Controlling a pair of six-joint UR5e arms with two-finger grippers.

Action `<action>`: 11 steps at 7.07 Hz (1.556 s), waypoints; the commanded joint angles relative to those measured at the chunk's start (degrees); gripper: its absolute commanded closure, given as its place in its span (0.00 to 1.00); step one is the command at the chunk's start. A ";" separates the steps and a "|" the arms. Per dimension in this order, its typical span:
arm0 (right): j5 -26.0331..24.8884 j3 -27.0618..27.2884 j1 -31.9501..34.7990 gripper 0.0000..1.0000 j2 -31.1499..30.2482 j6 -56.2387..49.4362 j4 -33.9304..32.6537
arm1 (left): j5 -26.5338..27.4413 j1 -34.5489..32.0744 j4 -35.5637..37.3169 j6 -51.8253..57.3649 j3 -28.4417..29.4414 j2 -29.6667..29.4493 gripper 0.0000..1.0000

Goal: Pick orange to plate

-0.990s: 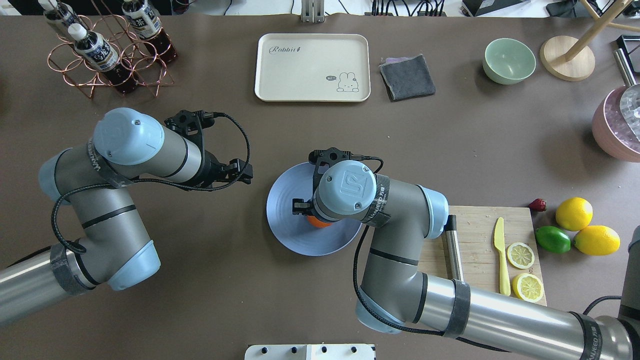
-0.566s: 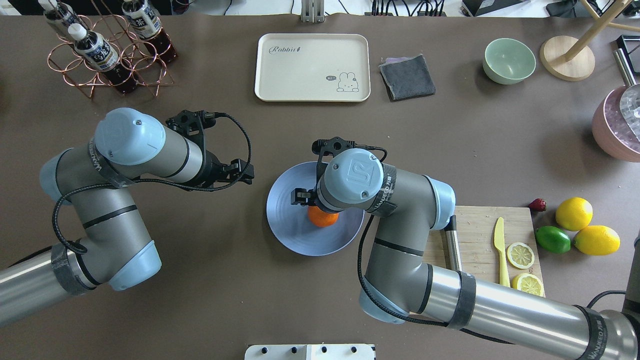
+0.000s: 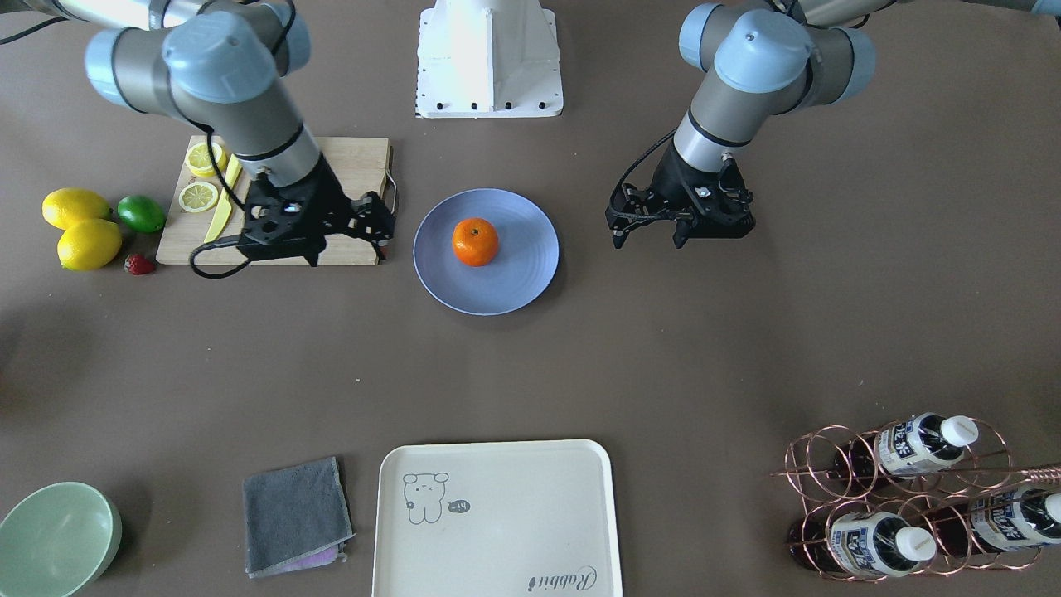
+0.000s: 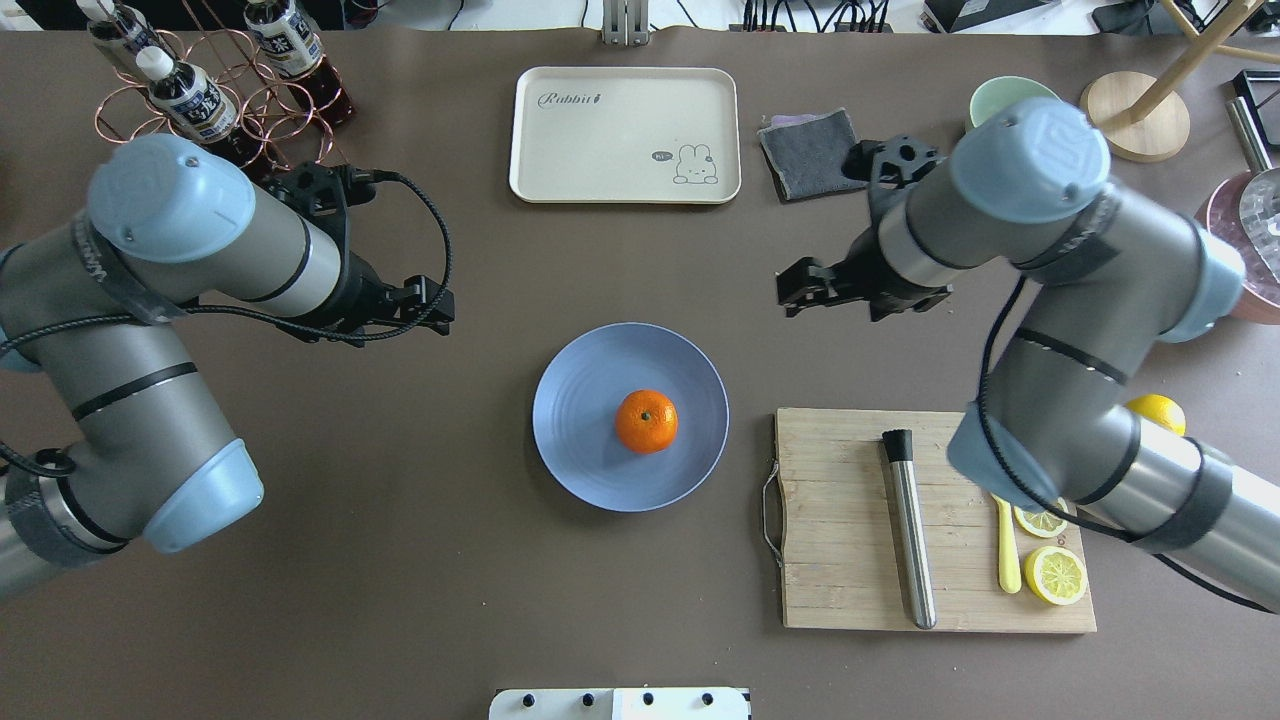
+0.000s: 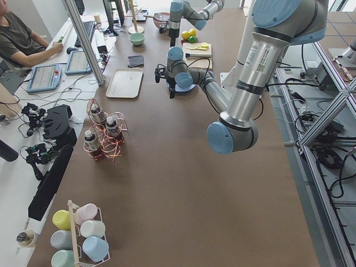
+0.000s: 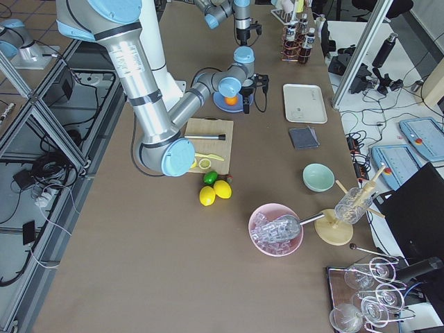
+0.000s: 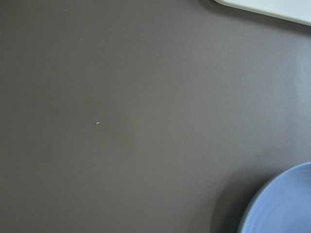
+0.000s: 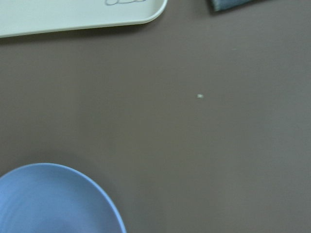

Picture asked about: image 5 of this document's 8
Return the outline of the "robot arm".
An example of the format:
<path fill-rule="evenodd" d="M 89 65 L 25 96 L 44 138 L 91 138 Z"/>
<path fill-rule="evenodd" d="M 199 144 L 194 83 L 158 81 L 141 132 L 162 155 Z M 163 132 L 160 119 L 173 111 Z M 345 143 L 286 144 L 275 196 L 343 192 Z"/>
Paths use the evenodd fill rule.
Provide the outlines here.
<path fill-rule="evenodd" d="M 238 60 L 229 74 L 236 85 L 231 92 L 220 87 L 212 72 L 189 67 L 180 47 L 170 47 L 164 72 L 170 91 L 199 85 L 219 112 L 219 120 L 206 133 L 215 152 L 254 146 L 258 129 L 252 112 L 277 62 L 287 47 L 323 39 L 327 14 L 327 1 L 252 1 Z"/>
<path fill-rule="evenodd" d="M 207 21 L 213 18 L 215 13 L 220 12 L 224 7 L 224 0 L 207 1 L 207 5 L 200 11 L 194 10 L 187 1 L 172 1 L 169 17 L 169 37 L 170 47 L 174 47 L 176 39 L 180 35 L 181 19 L 190 22 L 196 29 L 202 30 Z"/>

